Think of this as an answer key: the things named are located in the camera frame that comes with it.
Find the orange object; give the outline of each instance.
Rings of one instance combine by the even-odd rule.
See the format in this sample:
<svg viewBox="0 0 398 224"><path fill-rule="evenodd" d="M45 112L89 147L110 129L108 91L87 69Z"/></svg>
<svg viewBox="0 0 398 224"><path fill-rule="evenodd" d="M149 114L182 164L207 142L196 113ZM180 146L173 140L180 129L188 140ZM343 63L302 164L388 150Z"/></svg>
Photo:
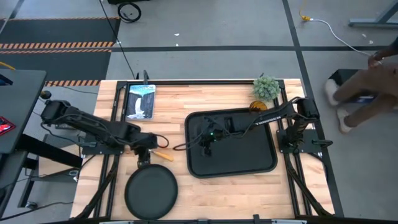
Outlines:
<svg viewBox="0 0 398 224"><path fill-rule="evenodd" d="M254 101L253 103L250 104L250 110L252 111L265 111L268 110L268 107L265 103L261 101Z"/></svg>
<svg viewBox="0 0 398 224"><path fill-rule="evenodd" d="M149 149L149 152L155 154L156 156L160 156L163 159L167 159L170 162L174 161L174 158L172 156L167 155L167 154L164 154L164 153L161 153L161 152L157 152L157 151L154 151L154 150L151 150L151 149Z"/></svg>

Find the person's arm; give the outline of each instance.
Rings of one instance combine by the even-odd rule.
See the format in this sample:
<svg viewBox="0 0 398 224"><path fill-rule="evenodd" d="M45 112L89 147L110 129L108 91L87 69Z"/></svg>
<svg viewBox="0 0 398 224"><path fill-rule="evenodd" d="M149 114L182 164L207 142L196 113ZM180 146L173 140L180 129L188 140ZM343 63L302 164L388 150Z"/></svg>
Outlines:
<svg viewBox="0 0 398 224"><path fill-rule="evenodd" d="M385 57L390 57L393 55L398 55L398 37L393 43L388 46L386 49L379 50L369 57L368 64L369 67L375 67L379 65L379 61L381 61Z"/></svg>

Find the white cable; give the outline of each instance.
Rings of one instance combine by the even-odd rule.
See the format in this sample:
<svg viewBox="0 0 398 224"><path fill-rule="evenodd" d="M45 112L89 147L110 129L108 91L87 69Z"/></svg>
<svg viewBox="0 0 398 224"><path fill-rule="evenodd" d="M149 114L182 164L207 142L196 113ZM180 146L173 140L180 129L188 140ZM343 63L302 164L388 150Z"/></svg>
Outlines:
<svg viewBox="0 0 398 224"><path fill-rule="evenodd" d="M333 32L333 29L331 28L330 24L327 23L327 21L323 21L323 20L321 20L321 19L310 19L309 21L323 22L324 24L328 25L328 27L329 27L329 29L330 29L330 32L336 37L336 39L338 39L338 40L339 40L340 42L342 42L343 44L347 45L347 47L349 47L349 48L355 50L355 51L358 52L358 53L361 53L361 54L364 54L364 55L367 55L367 56L371 56L371 54L366 53L366 52L363 52L363 51L360 51L360 50L356 50L354 47L350 46L350 44L347 44L345 41L341 40L341 39Z"/></svg>

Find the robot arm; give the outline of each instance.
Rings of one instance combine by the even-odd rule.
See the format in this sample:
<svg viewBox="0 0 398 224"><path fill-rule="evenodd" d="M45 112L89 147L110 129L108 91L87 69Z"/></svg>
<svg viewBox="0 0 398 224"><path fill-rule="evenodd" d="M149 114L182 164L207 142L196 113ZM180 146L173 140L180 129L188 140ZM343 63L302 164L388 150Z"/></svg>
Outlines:
<svg viewBox="0 0 398 224"><path fill-rule="evenodd" d="M142 133L137 125L121 121L107 121L93 116L67 101L47 100L41 114L43 124L67 124L77 130L92 134L98 142L110 148L128 145L139 155L139 165L149 163L148 149L155 149L157 136L152 133Z"/></svg>
<svg viewBox="0 0 398 224"><path fill-rule="evenodd" d="M205 128L199 145L203 147L204 156L211 156L211 143L230 136L241 138L256 126L265 125L284 118L295 120L294 125L286 129L286 137L284 139L286 144L294 147L303 142L305 128L308 124L319 119L319 112L314 100L296 97L278 107L261 112L255 120L246 125L247 128L244 130L232 131L228 129L228 127L234 126L233 119L230 120L230 123L226 127L221 127L213 119L208 119L209 125Z"/></svg>

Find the black floor mat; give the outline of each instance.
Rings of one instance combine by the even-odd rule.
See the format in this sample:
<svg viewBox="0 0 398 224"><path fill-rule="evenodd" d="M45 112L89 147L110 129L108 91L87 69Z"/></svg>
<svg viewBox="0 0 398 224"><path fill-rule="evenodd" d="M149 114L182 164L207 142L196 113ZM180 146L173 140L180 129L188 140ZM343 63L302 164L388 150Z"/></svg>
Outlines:
<svg viewBox="0 0 398 224"><path fill-rule="evenodd" d="M120 19L110 19L118 33ZM106 18L10 19L0 49L110 47L116 38Z"/></svg>
<svg viewBox="0 0 398 224"><path fill-rule="evenodd" d="M98 85L108 70L110 50L0 51L0 62L16 69L47 71L47 86Z"/></svg>

